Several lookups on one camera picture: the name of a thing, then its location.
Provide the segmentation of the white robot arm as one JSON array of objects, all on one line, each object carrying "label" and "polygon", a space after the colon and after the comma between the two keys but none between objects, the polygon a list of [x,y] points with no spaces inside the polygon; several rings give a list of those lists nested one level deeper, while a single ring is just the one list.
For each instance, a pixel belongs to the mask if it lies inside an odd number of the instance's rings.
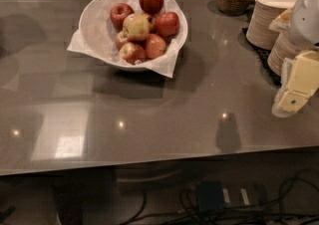
[{"label": "white robot arm", "polygon": [[272,107],[278,117],[298,113],[319,89],[319,0],[296,1],[288,40],[301,52],[282,64],[281,88]]}]

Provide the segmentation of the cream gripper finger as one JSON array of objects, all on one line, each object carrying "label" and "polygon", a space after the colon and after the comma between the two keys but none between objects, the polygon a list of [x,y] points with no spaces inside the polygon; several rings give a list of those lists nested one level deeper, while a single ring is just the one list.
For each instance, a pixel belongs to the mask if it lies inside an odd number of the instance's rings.
[{"label": "cream gripper finger", "polygon": [[307,51],[294,59],[286,90],[294,94],[296,103],[291,109],[298,113],[319,89],[319,52]]},{"label": "cream gripper finger", "polygon": [[272,106],[272,113],[277,117],[290,117],[294,114],[291,109],[295,105],[296,100],[291,91],[286,90],[290,74],[292,71],[294,61],[285,58],[281,69],[281,87],[278,90],[274,104]]}]

